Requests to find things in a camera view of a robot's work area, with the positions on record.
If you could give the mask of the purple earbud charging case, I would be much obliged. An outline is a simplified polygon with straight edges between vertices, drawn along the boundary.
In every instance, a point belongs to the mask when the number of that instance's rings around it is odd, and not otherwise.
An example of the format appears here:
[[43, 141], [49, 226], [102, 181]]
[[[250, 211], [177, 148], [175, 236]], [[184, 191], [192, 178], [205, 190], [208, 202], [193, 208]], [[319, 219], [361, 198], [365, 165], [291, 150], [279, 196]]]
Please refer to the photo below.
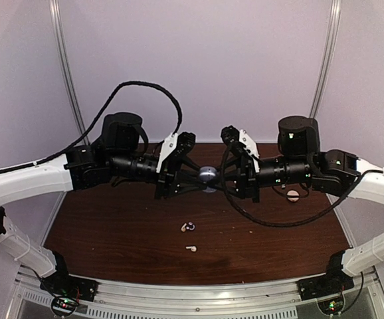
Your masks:
[[[213, 166], [203, 166], [199, 169], [199, 180], [204, 182], [204, 183], [210, 182], [210, 181], [214, 180], [216, 177], [217, 177], [217, 170]], [[206, 186], [206, 188], [204, 188], [203, 192], [214, 193], [214, 192], [216, 192], [216, 189], [209, 187], [209, 186]]]

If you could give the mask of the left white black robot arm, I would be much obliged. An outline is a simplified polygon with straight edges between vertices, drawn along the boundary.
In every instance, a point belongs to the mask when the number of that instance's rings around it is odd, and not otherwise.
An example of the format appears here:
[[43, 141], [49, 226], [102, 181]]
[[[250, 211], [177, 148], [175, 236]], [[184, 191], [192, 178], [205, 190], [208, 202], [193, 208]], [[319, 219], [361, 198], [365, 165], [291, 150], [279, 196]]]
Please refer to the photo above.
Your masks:
[[49, 277], [49, 284], [61, 295], [75, 288], [63, 258], [16, 228], [3, 206], [46, 193], [89, 189], [121, 177], [155, 184], [157, 199], [204, 189], [199, 167], [187, 157], [195, 145], [195, 135], [170, 134], [155, 158], [138, 151], [140, 140], [148, 146], [142, 122], [137, 114], [110, 114], [104, 118], [100, 137], [91, 145], [70, 148], [54, 159], [0, 169], [0, 245], [40, 277]]

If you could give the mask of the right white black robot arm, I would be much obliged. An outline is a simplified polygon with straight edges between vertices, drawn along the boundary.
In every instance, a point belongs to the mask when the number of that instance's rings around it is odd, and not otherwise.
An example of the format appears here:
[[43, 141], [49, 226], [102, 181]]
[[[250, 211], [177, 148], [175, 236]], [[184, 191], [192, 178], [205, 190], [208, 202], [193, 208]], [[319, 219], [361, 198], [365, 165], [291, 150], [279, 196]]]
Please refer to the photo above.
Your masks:
[[[221, 131], [226, 145], [220, 167], [220, 183], [231, 206], [248, 220], [266, 227], [289, 228], [315, 221], [350, 197], [384, 205], [384, 167], [342, 150], [320, 149], [318, 122], [304, 116], [288, 116], [278, 123], [275, 158], [262, 159], [256, 142], [244, 131], [227, 126]], [[307, 219], [274, 223], [253, 217], [234, 198], [257, 203], [260, 189], [300, 184], [337, 197], [330, 207]]]

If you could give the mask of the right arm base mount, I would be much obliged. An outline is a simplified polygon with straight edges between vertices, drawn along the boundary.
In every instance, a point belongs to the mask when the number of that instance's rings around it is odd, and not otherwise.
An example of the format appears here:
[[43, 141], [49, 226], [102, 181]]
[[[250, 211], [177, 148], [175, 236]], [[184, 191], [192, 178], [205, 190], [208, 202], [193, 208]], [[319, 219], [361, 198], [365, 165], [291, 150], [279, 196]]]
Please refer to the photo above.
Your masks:
[[325, 274], [301, 279], [297, 285], [302, 301], [314, 299], [323, 315], [334, 317], [347, 310], [344, 292], [354, 287], [354, 281], [347, 275]]

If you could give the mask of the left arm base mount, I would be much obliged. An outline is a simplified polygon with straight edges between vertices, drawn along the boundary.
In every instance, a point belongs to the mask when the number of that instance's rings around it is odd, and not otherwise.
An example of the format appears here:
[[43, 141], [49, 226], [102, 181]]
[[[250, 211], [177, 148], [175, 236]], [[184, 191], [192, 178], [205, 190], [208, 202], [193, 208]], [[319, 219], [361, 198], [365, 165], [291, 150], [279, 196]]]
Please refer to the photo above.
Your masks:
[[50, 309], [58, 317], [73, 315], [77, 310], [82, 310], [82, 302], [93, 302], [98, 290], [95, 280], [68, 276], [60, 278], [38, 277], [40, 288], [52, 296]]

